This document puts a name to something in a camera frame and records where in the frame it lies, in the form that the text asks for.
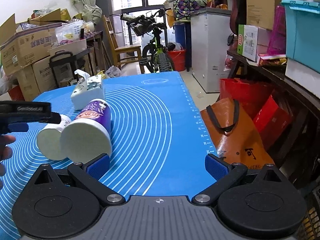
wooden chair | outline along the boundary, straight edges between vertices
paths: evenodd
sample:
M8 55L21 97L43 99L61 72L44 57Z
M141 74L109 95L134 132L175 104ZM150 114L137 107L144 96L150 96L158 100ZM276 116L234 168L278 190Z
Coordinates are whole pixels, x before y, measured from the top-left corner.
M126 63L132 63L132 62L139 62L141 59L141 48L140 45L128 45L123 47L118 47L116 36L112 28L112 24L109 20L109 18L104 17L103 25L106 30L106 35L108 37L108 41L112 50L112 58L113 58L113 64L114 66L120 67L121 64ZM130 53L130 52L137 52L138 56L133 57L126 57L126 58L120 58L121 53ZM144 68L140 65L141 74L144 74Z

magenta plastic crate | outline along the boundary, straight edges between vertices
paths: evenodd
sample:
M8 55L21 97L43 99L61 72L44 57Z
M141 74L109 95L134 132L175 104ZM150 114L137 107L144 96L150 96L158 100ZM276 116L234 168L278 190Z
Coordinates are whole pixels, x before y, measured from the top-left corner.
M283 6L279 5L275 11L275 21L267 53L270 55L285 54L286 35L285 10Z

bicycle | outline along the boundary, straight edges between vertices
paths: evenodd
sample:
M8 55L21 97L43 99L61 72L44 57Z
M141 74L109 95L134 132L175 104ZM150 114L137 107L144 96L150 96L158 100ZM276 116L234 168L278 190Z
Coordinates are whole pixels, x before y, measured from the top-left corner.
M127 22L129 29L131 28L137 36L143 37L152 32L153 38L143 48L142 59L139 61L139 64L146 66L151 73L174 71L174 63L167 55L167 48L160 42L162 30L166 30L167 25L157 23L155 19L155 17L163 17L165 11L164 8L161 8L150 17L144 15L134 17L128 14L122 14L120 17L121 20Z

purple canister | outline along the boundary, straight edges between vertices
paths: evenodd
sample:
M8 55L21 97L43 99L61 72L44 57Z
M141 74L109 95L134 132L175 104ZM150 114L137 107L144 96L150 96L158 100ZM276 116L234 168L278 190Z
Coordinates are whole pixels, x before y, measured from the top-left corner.
M61 133L60 148L73 162L87 163L102 153L112 154L111 109L94 99Z

teal plastic bin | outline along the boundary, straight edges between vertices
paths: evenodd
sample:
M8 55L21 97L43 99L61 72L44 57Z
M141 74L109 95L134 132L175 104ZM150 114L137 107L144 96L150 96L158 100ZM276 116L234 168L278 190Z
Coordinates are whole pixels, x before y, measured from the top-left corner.
M320 3L282 0L287 25L288 58L320 73Z

